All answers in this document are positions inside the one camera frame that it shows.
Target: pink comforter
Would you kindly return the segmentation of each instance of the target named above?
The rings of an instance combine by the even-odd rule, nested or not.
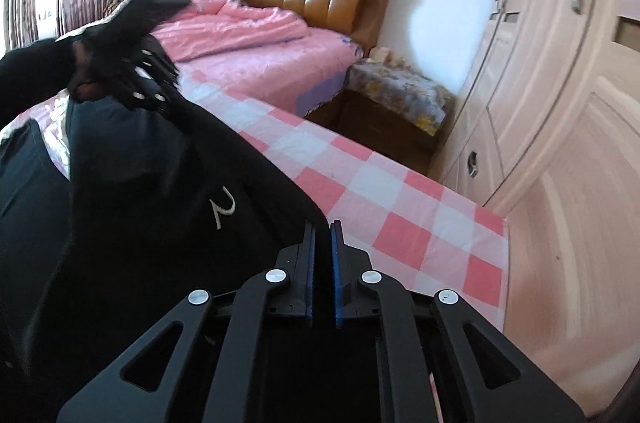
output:
[[[306,22],[293,11],[242,6],[239,0],[194,0],[153,31],[174,62],[277,44],[308,34]]]

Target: silver screw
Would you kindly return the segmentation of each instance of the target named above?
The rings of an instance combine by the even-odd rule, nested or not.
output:
[[[362,281],[367,284],[377,284],[382,280],[382,275],[377,271],[366,271],[362,274]]]
[[[443,289],[440,293],[438,293],[438,298],[440,302],[443,304],[455,304],[460,297],[455,291],[451,291],[450,289]]]
[[[286,279],[287,274],[282,269],[271,269],[264,277],[267,279],[267,282],[277,283]]]
[[[207,300],[209,300],[209,293],[204,291],[204,289],[196,289],[196,291],[192,291],[189,293],[189,304],[193,304],[194,306],[199,306],[204,304]]]

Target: pink and white checkered cloth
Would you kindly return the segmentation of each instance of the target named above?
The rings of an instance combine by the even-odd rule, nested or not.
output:
[[[453,289],[498,329],[504,325],[509,244],[497,215],[417,172],[267,103],[201,83],[185,71],[181,91],[236,130],[294,180],[350,246],[413,291]],[[60,94],[20,115],[33,117],[68,177]]]

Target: wooden wardrobe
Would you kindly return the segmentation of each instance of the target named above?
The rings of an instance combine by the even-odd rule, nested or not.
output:
[[[620,5],[495,0],[430,172],[507,218],[504,332],[588,415],[640,356],[640,16]]]

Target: floral cloth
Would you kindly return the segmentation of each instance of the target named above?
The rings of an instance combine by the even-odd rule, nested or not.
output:
[[[431,136],[453,104],[452,94],[430,78],[375,62],[362,61],[351,66],[346,88],[399,114]]]

